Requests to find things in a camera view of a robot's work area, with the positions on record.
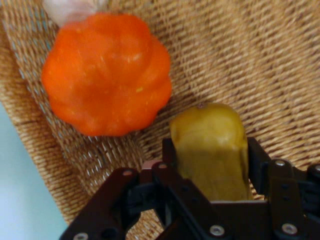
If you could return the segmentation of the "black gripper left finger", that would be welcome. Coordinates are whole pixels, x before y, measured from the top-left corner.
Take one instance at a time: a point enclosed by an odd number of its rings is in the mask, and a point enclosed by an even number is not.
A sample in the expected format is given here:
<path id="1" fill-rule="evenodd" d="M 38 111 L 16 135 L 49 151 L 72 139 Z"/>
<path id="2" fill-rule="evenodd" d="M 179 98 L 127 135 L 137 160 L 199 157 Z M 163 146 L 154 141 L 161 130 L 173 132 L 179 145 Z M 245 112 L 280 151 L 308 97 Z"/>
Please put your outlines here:
<path id="1" fill-rule="evenodd" d="M 176 151 L 162 141 L 161 161 L 147 169 L 118 168 L 93 195 L 63 240 L 123 240 L 141 213 L 154 210 L 164 230 L 161 240 L 229 240 L 230 227 L 198 188 L 174 168 Z"/>

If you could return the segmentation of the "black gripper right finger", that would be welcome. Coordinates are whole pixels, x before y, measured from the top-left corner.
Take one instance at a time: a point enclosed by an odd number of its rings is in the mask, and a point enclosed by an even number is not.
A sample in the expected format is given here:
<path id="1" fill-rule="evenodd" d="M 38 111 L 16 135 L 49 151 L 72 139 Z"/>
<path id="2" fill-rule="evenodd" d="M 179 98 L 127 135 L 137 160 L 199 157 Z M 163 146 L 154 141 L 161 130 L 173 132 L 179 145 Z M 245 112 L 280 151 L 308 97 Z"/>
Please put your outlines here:
<path id="1" fill-rule="evenodd" d="M 249 179 L 267 201 L 271 239 L 320 238 L 320 165 L 298 169 L 289 160 L 271 158 L 254 137 L 249 137 Z"/>

